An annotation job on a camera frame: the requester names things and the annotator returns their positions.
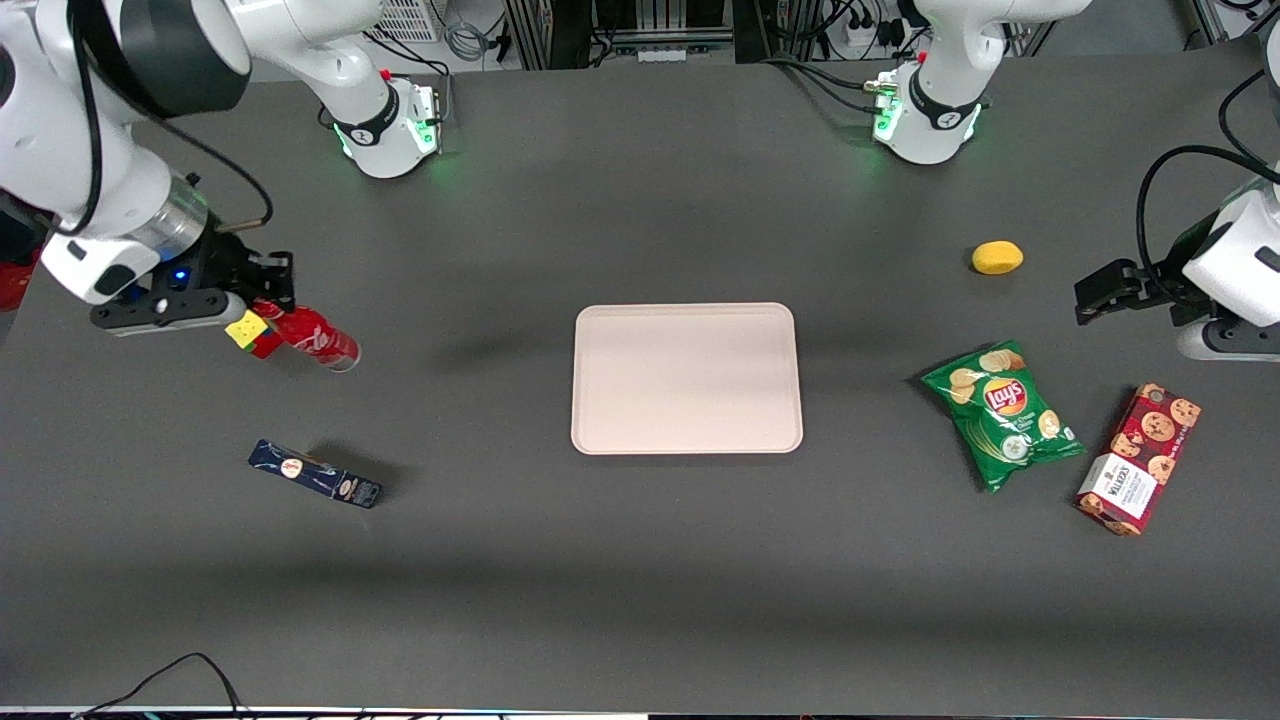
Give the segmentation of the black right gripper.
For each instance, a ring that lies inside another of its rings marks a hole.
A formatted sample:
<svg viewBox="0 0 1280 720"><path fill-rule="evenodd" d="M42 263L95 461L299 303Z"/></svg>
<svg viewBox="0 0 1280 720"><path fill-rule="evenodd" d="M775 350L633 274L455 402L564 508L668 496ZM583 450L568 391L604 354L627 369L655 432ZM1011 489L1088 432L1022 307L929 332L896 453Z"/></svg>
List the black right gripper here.
<svg viewBox="0 0 1280 720"><path fill-rule="evenodd" d="M134 299L198 302L220 292L250 301L257 315L268 315L271 304L294 306L293 252L270 252L262 256L262 266L259 258L238 234L205 231L184 252L137 281Z"/></svg>

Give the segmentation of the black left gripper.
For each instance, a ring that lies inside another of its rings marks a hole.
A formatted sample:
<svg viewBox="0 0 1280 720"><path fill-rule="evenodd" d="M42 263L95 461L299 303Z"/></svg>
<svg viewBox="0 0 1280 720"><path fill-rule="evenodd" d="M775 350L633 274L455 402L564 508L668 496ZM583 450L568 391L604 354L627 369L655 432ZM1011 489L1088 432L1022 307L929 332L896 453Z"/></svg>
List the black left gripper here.
<svg viewBox="0 0 1280 720"><path fill-rule="evenodd" d="M1114 260L1075 283L1075 319L1078 325L1133 309L1138 299L1139 310L1170 306L1170 322L1185 327L1193 322L1235 322L1238 315L1219 301L1212 300L1187 278L1187 264L1198 258L1216 241L1220 233L1213 228L1217 213L1210 213L1194 225L1181 232L1164 260L1153 261L1149 252L1146 223L1138 222L1138 254L1142 274L1133 260Z"/></svg>

